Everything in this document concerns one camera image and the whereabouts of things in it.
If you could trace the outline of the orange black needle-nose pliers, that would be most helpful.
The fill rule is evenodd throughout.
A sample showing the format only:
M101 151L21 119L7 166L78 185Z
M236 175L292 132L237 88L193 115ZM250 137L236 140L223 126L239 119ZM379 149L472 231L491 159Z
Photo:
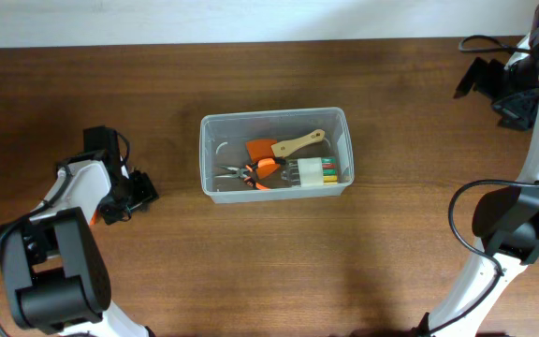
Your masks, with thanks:
M226 174L215 175L215 178L241 179L246 185L252 187L255 190L269 190L268 187L258 181L257 172L260 169L267 168L271 165L282 166L285 164L286 160L283 158L267 157L260 159L259 161L256 161L254 163L245 165L242 168L220 165L219 168L226 170Z

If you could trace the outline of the red scraper with wooden handle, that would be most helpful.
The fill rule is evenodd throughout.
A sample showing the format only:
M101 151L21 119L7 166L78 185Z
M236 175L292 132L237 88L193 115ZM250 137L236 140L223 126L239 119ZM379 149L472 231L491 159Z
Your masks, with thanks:
M297 139L288 139L278 141L276 139L256 139L248 141L245 146L251 157L252 162L259 161L267 157L286 158L297 150L308 145L321 142L325 137L325 131L316 129L310 134ZM267 168L261 168L257 174L259 179L270 176L279 165L271 165Z

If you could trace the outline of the clear case of coloured bits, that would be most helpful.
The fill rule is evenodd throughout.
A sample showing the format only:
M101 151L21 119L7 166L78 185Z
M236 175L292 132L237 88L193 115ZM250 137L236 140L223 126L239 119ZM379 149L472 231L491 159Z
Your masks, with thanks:
M333 156L288 159L281 179L295 187L337 184L339 179L336 164L336 158Z

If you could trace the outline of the orange bit holder strip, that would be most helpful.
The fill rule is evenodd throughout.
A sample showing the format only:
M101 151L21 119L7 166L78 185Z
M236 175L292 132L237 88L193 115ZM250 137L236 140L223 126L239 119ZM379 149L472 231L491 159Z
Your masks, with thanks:
M89 227L92 227L96 224L97 222L97 219L98 219L98 210L95 210L90 222L89 222Z

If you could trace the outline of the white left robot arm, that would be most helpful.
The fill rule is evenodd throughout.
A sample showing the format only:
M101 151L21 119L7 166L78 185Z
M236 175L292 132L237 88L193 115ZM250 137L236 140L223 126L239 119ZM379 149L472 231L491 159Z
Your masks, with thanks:
M56 165L48 194L0 226L0 270L19 328L57 336L154 336L112 300L91 231L97 220L127 222L157 200L149 176L129 169L129 155L130 143L117 130L85 129L82 152Z

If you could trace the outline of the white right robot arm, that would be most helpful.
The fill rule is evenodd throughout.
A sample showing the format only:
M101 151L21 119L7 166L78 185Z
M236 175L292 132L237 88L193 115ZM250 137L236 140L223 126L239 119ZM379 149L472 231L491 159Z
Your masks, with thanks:
M476 91L490 100L499 125L530 130L523 168L514 181L489 179L493 191L473 213L474 243L463 241L470 257L448 296L425 313L414 336L475 336L509 284L539 258L539 5L531 31L516 46L492 41L492 52L506 52L506 63L486 61L486 49L459 82L455 96Z

